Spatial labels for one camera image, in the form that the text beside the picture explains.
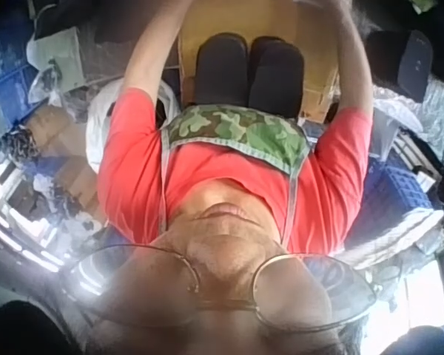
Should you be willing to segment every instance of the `camouflage fabric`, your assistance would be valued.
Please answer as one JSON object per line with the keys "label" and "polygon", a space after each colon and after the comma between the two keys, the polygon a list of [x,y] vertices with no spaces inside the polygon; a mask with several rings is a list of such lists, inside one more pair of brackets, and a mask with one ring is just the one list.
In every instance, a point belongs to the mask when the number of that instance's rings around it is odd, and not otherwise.
{"label": "camouflage fabric", "polygon": [[309,153],[303,131],[283,118],[254,109],[203,105],[186,109],[166,127],[169,146],[205,142],[231,147],[297,174]]}

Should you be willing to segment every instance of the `neck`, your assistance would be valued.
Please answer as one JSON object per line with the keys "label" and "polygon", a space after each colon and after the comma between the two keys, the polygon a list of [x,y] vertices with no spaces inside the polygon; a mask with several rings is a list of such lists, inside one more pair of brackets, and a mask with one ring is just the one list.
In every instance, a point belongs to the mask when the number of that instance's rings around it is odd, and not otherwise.
{"label": "neck", "polygon": [[212,180],[194,186],[175,213],[169,224],[176,220],[192,219],[218,203],[232,203],[243,209],[250,220],[262,226],[269,235],[280,241],[280,231],[271,209],[265,201],[245,190],[232,180]]}

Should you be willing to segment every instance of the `person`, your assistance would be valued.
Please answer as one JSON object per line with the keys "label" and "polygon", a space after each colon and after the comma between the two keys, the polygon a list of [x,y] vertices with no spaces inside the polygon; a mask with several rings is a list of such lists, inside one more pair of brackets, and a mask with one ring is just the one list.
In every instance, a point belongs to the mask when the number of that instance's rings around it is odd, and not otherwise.
{"label": "person", "polygon": [[[282,117],[300,110],[303,59],[279,38],[259,38],[250,56],[237,34],[208,39],[195,105],[156,129],[158,85],[192,0],[160,2],[128,64],[98,175],[101,205],[130,245],[106,266],[118,271],[105,302],[87,303],[104,318],[91,353],[282,354],[280,339],[293,354],[351,347],[341,335],[374,296],[327,256],[360,208],[372,82],[349,6],[319,2],[337,33],[341,96],[312,152]],[[200,312],[187,318],[193,308]],[[171,327],[181,324],[184,335]]]}

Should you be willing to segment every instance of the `eyeglass frame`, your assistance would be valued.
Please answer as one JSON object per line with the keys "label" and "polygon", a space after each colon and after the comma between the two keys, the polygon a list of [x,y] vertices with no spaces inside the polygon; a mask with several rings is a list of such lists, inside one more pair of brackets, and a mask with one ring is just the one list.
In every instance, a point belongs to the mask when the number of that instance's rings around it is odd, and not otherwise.
{"label": "eyeglass frame", "polygon": [[[183,264],[191,271],[191,275],[194,279],[194,281],[196,282],[196,285],[194,287],[194,289],[192,290],[188,290],[193,292],[194,294],[198,294],[199,293],[199,288],[201,286],[201,278],[199,277],[198,272],[195,270],[195,268],[192,266],[191,262],[182,254],[179,254],[176,251],[173,250],[169,250],[166,248],[159,248],[159,247],[155,247],[155,246],[147,246],[147,245],[141,245],[141,244],[134,244],[134,243],[129,243],[129,244],[116,244],[113,246],[106,246],[103,248],[100,248],[99,250],[94,251],[92,254],[87,255],[86,257],[82,257],[79,261],[73,263],[72,265],[69,266],[64,266],[62,267],[59,271],[58,271],[58,275],[59,278],[61,280],[62,284],[65,284],[64,280],[65,280],[65,273],[67,271],[73,270],[74,268],[78,267],[78,265],[83,262],[84,260],[86,260],[88,257],[91,257],[94,254],[97,254],[101,251],[105,251],[107,249],[113,249],[113,248],[118,248],[118,247],[125,247],[125,248],[142,248],[142,249],[149,249],[149,250],[156,250],[156,251],[162,251],[165,252],[167,254],[171,254],[173,257],[175,257],[176,259],[180,260],[183,262]],[[293,257],[324,257],[324,258],[328,258],[330,260],[335,260],[336,263],[340,263],[344,266],[347,266],[348,268],[350,268],[360,279],[362,279],[366,285],[368,285],[368,287],[370,288],[371,294],[374,295],[374,302],[372,303],[372,305],[370,305],[365,311],[360,312],[360,314],[358,314],[357,316],[354,317],[350,317],[348,319],[344,319],[341,321],[337,321],[337,322],[333,322],[330,323],[328,325],[322,325],[322,326],[317,326],[317,327],[310,327],[310,328],[298,328],[298,329],[287,329],[287,328],[282,328],[279,325],[274,324],[273,322],[270,322],[269,320],[267,320],[262,313],[260,312],[260,307],[258,306],[256,300],[255,300],[255,285],[256,282],[261,274],[261,271],[265,269],[265,267],[267,267],[270,264],[276,263],[280,260],[285,260],[285,259],[291,259]],[[200,311],[252,311],[255,312],[258,321],[261,322],[262,324],[264,324],[265,326],[268,326],[270,328],[275,329],[276,331],[279,331],[281,333],[284,334],[308,334],[308,333],[318,333],[321,331],[329,331],[331,329],[336,329],[336,328],[340,328],[344,325],[347,325],[349,323],[355,322],[359,319],[361,319],[362,317],[364,317],[365,315],[367,315],[371,308],[375,305],[375,303],[377,302],[377,293],[374,291],[371,283],[369,283],[365,277],[363,277],[357,270],[355,270],[354,268],[352,268],[349,264],[340,261],[338,259],[335,259],[333,257],[330,257],[328,255],[322,255],[322,254],[304,254],[304,253],[295,253],[295,254],[282,254],[282,255],[275,255],[274,257],[270,257],[269,259],[265,260],[264,262],[262,262],[256,269],[253,277],[252,277],[252,281],[250,283],[250,294],[249,294],[249,300],[225,300],[224,302],[214,302],[214,301],[210,301],[210,300],[198,300],[198,305],[195,308],[194,314],[191,317],[188,317],[188,319],[184,320],[183,322],[180,323],[176,323],[174,325],[132,325],[138,328],[178,328],[178,327],[182,327],[185,325],[188,325],[191,323],[191,321],[194,320],[195,315],[200,312]],[[76,303],[80,308],[83,308],[87,311],[89,311],[90,313],[92,313],[93,315],[102,318],[103,320],[109,320],[111,322],[119,322],[118,320],[115,319],[111,319],[111,317],[106,316],[106,314],[104,312],[101,312],[93,307],[89,307],[88,305],[84,304],[83,302],[77,300],[75,297],[73,297],[72,295],[69,296],[71,298],[71,300]]]}

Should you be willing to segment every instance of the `white cloth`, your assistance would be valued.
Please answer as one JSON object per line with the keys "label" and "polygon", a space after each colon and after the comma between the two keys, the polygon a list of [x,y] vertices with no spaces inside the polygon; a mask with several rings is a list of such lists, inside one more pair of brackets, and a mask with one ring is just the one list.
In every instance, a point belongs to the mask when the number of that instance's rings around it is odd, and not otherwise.
{"label": "white cloth", "polygon": [[[86,155],[90,167],[96,173],[98,173],[104,156],[105,143],[110,130],[110,117],[107,116],[107,113],[112,104],[117,100],[123,82],[124,79],[119,79],[106,85],[92,100],[89,107],[86,129]],[[163,103],[166,113],[164,125],[181,113],[174,92],[164,81],[160,83],[158,100]]]}

